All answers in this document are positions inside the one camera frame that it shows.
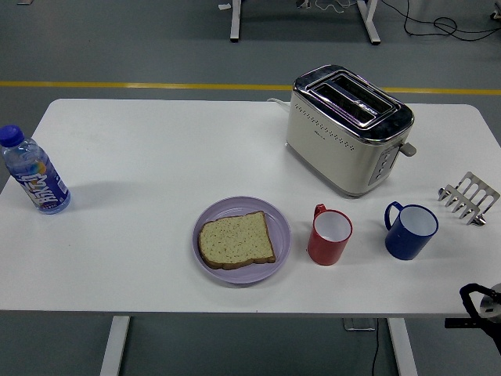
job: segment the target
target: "bread crust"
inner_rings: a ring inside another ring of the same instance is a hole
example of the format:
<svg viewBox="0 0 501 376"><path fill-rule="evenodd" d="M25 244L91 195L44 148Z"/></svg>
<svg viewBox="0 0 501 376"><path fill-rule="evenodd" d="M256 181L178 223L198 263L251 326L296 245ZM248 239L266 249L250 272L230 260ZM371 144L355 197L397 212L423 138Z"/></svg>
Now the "bread crust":
<svg viewBox="0 0 501 376"><path fill-rule="evenodd" d="M269 246L272 251L272 256L265 257L265 258L249 258L248 260L245 260L243 262L213 262L211 261L203 252L202 250L202 245L200 242L200 235L204 231L204 227L208 225L209 223L217 222L219 220L225 219L225 218L238 218L238 217L244 217L246 215L252 215L256 213L262 213L263 214L263 220L265 221L265 230L266 230L266 237L268 238ZM273 248L272 241L269 237L269 230L268 230L268 225L266 223L266 218L265 218L265 213L263 211L253 211L251 213L247 213L246 215L235 215L233 217L223 217L220 219L216 219L215 221L209 221L204 223L202 228L200 229L200 232L198 233L198 250L200 253L200 256L202 257L203 261L207 266L209 266L211 269L224 269L224 270L234 270L234 269L239 269L243 268L244 266L248 266L250 264L265 264L265 263L274 263L276 261L276 255L275 255L275 249Z"/></svg>

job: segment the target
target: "purple plate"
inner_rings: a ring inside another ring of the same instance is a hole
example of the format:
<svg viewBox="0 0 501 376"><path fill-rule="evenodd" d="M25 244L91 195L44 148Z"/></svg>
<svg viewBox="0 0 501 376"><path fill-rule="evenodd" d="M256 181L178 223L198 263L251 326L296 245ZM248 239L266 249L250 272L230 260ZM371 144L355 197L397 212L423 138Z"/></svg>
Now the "purple plate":
<svg viewBox="0 0 501 376"><path fill-rule="evenodd" d="M266 225L268 226L276 261L273 264L250 264L234 270L211 269L208 267L200 256L198 249L198 233L204 223L223 217L246 215L260 210L265 213ZM252 284L271 276L285 263L290 251L289 223L277 208L266 201L245 196L229 197L207 208L198 218L193 230L193 251L202 268L212 276L231 284Z"/></svg>

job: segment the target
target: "blue bottle cap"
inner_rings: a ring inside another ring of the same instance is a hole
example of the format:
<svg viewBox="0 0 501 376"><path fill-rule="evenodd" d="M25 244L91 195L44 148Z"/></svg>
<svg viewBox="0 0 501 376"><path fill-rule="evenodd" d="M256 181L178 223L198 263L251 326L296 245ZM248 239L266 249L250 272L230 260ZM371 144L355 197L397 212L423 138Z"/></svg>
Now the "blue bottle cap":
<svg viewBox="0 0 501 376"><path fill-rule="evenodd" d="M0 145L13 147L22 143L23 140L23 131L17 125L11 124L0 128Z"/></svg>

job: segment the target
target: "bottle label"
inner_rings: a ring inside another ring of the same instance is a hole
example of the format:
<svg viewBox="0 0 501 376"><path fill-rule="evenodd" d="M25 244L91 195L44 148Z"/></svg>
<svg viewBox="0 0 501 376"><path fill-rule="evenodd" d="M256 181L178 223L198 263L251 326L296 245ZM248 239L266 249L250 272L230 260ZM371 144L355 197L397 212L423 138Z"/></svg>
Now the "bottle label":
<svg viewBox="0 0 501 376"><path fill-rule="evenodd" d="M15 175L14 178L23 186L34 204L41 210L54 209L68 196L68 189L55 169L48 175L47 169L32 175Z"/></svg>

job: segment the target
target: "mug handle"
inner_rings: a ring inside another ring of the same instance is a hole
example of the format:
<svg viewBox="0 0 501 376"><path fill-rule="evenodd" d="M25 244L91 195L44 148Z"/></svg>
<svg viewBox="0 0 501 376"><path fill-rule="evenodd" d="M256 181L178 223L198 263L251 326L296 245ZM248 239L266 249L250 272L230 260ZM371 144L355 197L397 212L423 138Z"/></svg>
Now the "mug handle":
<svg viewBox="0 0 501 376"><path fill-rule="evenodd" d="M315 206L315 212L313 213L313 218L315 218L318 214L326 212L327 208L324 204L318 204Z"/></svg>
<svg viewBox="0 0 501 376"><path fill-rule="evenodd" d="M393 201L391 204L388 205L388 207L384 211L384 224L386 225L386 228L388 230L391 228L390 210L392 206L395 206L399 212L403 209L403 206L401 206L397 201Z"/></svg>

